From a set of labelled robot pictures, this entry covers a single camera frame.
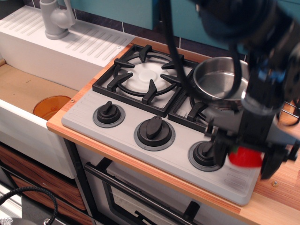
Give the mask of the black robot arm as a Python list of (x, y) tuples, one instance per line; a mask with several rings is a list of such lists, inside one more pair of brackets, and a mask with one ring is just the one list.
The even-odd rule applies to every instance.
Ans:
[(238, 131), (229, 135), (220, 127), (213, 150), (222, 166), (226, 155), (241, 147), (263, 152), (261, 178), (266, 180), (287, 160), (295, 160), (300, 147), (287, 140), (279, 143), (272, 126), (286, 101), (300, 96), (300, 25), (275, 0), (196, 0), (203, 27), (213, 39), (228, 44), (234, 64), (229, 96), (241, 83), (237, 45), (249, 53), (250, 79), (241, 102), (243, 113)]

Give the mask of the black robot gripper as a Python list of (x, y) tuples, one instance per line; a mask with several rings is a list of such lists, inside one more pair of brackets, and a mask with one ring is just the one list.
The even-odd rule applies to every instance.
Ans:
[(233, 117), (219, 117), (209, 121), (206, 135), (211, 135), (214, 162), (225, 164), (231, 148), (243, 146), (261, 152), (261, 179), (268, 180), (287, 160), (296, 160), (300, 141), (273, 124), (275, 115), (284, 105), (282, 96), (270, 99), (241, 99), (243, 110)]

